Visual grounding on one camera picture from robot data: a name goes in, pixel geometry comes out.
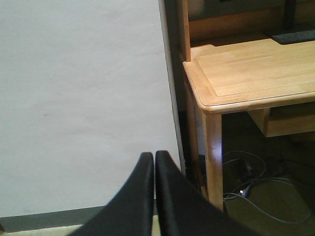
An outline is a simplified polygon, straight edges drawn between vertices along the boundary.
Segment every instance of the floor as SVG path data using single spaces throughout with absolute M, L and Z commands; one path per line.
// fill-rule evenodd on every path
M 65 236 L 79 227 L 79 225 L 74 225 L 41 230 L 22 231 L 16 233 L 0 232 L 0 236 Z M 152 236 L 160 236 L 158 217 L 156 215 L 153 217 Z
M 300 221 L 308 215 L 315 203 L 315 143 L 293 142 L 290 136 L 265 138 L 247 113 L 224 115 L 223 153 L 241 150 L 260 156 L 267 164 L 264 177 L 285 177 L 292 180 L 294 186 L 267 181 L 251 188 L 249 199 L 267 213 L 285 221 Z M 224 157 L 223 162 L 246 159 L 255 176 L 263 170 L 257 158 L 246 153 L 234 152 Z M 305 163 L 283 161 L 289 159 Z M 231 192 L 244 180 L 236 164 L 230 163 L 223 168 L 224 192 Z M 261 213 L 243 199 L 225 202 L 226 212 L 238 222 L 259 232 L 263 236 L 315 236 L 315 215 L 303 224 L 287 224 Z

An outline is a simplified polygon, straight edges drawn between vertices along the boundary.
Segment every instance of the dark floor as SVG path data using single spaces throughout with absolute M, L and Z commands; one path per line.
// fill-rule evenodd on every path
M 180 122 L 187 177 L 193 181 L 185 114 L 180 114 Z M 303 183 L 302 188 L 294 182 L 291 183 L 294 183 L 295 187 L 271 181 L 255 185 L 250 191 L 249 199 L 251 201 L 267 213 L 292 222 L 305 218 L 310 209 L 315 209 L 314 142 L 293 142 L 290 136 L 265 138 L 245 112 L 223 115 L 222 125 L 223 153 L 233 150 L 253 153 L 261 157 L 267 164 L 264 177 L 288 177 Z M 223 162 L 235 158 L 246 159 L 250 163 L 255 177 L 263 170 L 259 160 L 245 153 L 231 153 L 224 157 Z M 201 165 L 201 168 L 204 169 L 202 156 Z M 224 166 L 224 192 L 231 192 L 240 183 L 246 181 L 246 177 L 241 174 L 241 169 L 242 165 L 237 162 Z M 304 193 L 304 189 L 311 194 L 312 198 Z M 314 215 L 305 223 L 287 224 L 264 215 L 243 199 L 226 201 L 225 206 L 229 216 L 265 236 L 315 235 Z

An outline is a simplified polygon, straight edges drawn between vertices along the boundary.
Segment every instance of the light wood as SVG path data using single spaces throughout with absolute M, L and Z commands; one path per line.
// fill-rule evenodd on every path
M 187 0 L 177 0 L 179 43 L 183 61 L 190 61 L 190 37 Z
M 202 114 L 209 201 L 223 210 L 221 115 Z
M 202 110 L 217 114 L 315 100 L 315 41 L 280 45 L 262 37 L 215 39 L 191 49 L 184 68 Z M 241 42 L 227 44 L 231 40 Z
M 268 117 L 264 133 L 266 137 L 273 137 L 310 131 L 315 131 L 315 114 Z
M 281 7 L 189 23 L 187 0 L 178 4 L 186 91 L 192 98 L 190 107 L 193 104 L 201 114 L 206 142 L 208 197 L 222 210 L 221 114 L 253 110 L 250 115 L 267 135 L 297 132 L 292 126 L 299 122 L 313 129 L 312 114 L 279 120 L 269 116 L 269 108 L 315 101 L 315 41 L 280 45 L 254 32 L 279 27 Z M 296 21 L 315 22 L 314 9 L 315 0 L 299 4 Z M 199 46 L 191 47 L 190 40 Z M 196 143 L 192 146 L 197 152 Z
M 266 137 L 315 131 L 315 102 L 248 113 Z
M 199 153 L 198 153 L 198 135 L 196 128 L 196 116 L 194 103 L 189 92 L 189 88 L 186 83 L 184 83 L 186 92 L 186 109 L 187 109 L 187 125 L 189 133 L 189 144 L 190 144 L 190 156 L 193 167 L 193 173 L 196 180 L 198 181 L 201 189 L 201 193 L 204 198 L 207 198 L 207 190 L 205 183 L 202 178 L 202 173 L 200 170 Z
M 315 22 L 315 0 L 297 4 L 296 23 Z M 282 26 L 283 6 L 206 18 L 189 22 L 192 42 L 216 37 L 276 29 Z
M 251 118 L 255 121 L 260 131 L 264 133 L 267 118 L 269 117 L 270 114 L 270 108 L 248 111 L 248 114 L 250 114 Z

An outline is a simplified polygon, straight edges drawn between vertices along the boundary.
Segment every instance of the wooden desk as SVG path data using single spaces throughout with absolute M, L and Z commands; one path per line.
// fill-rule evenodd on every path
M 315 101 L 315 41 L 280 45 L 249 33 L 212 39 L 190 53 L 183 65 L 192 159 L 198 169 L 197 111 L 206 141 L 208 198 L 222 209 L 221 115 Z M 315 125 L 315 114 L 311 119 Z

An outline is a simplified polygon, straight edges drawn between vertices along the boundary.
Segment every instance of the white wall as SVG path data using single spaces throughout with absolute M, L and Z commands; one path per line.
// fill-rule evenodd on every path
M 158 0 L 0 0 L 0 217 L 106 204 L 179 164 Z

